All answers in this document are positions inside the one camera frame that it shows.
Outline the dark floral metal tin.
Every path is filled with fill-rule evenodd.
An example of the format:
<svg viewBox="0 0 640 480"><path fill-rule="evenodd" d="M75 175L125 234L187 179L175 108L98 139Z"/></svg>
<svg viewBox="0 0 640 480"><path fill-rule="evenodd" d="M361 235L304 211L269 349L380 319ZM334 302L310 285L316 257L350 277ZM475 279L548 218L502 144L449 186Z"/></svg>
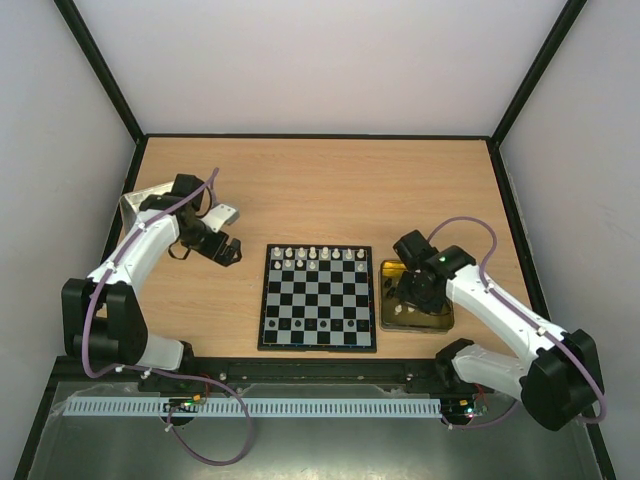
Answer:
<svg viewBox="0 0 640 480"><path fill-rule="evenodd" d="M432 334L444 334L454 327L454 314L452 306L448 303L448 312L443 315L428 315L419 310L410 313L408 305L401 303L396 297L396 286L400 276L405 271L404 265L399 260L386 259L381 262L379 286L380 306L379 324L383 330L422 332ZM393 281L393 286L387 290L384 283L387 279ZM403 307L399 315L394 314L394 307L401 304Z"/></svg>

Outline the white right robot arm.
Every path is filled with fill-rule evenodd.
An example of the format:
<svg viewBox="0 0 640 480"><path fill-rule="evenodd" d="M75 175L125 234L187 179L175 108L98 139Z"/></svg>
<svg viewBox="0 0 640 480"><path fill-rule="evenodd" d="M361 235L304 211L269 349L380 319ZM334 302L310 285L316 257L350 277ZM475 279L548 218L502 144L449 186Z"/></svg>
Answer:
<svg viewBox="0 0 640 480"><path fill-rule="evenodd" d="M521 403L550 431L592 405L606 412L597 347L585 331L568 332L536 314L488 277L484 262L459 246L439 250L414 230L393 249L405 267L396 288L401 303L430 315L446 305L460 306L512 351L499 354L464 338L452 342L435 357L443 389L486 386Z"/></svg>

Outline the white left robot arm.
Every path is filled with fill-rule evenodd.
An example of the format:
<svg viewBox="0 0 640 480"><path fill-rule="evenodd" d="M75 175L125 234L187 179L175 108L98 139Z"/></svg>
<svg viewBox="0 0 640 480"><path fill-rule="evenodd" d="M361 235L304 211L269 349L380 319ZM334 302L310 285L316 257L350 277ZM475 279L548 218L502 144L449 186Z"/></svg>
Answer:
<svg viewBox="0 0 640 480"><path fill-rule="evenodd" d="M214 182L179 174L168 191L147 194L115 250L86 277L64 284L65 351L80 360L87 376L125 367L176 372L191 357L187 342L150 332L138 295L176 244L223 267L241 260L240 241L223 230L239 212L217 202Z"/></svg>

